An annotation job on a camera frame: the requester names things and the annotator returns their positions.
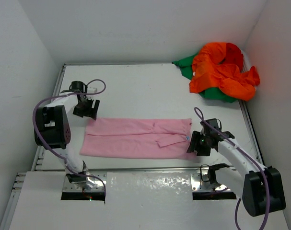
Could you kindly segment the pink t shirt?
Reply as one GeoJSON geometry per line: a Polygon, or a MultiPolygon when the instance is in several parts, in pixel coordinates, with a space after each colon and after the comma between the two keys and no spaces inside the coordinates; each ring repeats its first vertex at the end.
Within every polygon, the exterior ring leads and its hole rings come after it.
{"type": "Polygon", "coordinates": [[[98,118],[89,120],[80,154],[121,159],[194,160],[187,153],[192,120],[98,118]]]}

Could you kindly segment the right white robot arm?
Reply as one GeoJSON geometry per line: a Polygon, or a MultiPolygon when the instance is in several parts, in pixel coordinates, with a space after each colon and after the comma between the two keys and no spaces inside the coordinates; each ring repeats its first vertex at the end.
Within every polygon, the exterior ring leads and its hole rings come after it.
{"type": "Polygon", "coordinates": [[[282,178],[273,167],[252,159],[238,144],[234,135],[222,131],[220,120],[213,118],[201,122],[202,130],[193,131],[188,154],[209,156],[216,150],[229,163],[207,165],[205,172],[199,172],[201,184],[208,189],[219,185],[228,187],[241,198],[243,205],[252,217],[286,208],[282,178]]]}

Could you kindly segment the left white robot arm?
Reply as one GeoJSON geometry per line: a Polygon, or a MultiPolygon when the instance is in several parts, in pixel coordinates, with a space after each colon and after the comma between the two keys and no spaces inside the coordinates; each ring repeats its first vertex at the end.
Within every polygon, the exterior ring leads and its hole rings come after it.
{"type": "Polygon", "coordinates": [[[95,95],[98,94],[100,91],[97,88],[90,88],[81,81],[73,81],[58,96],[40,101],[33,111],[36,144],[59,159],[71,184],[88,190],[96,187],[99,179],[89,173],[86,163],[70,146],[68,115],[96,120],[100,102],[95,99],[95,95]]]}

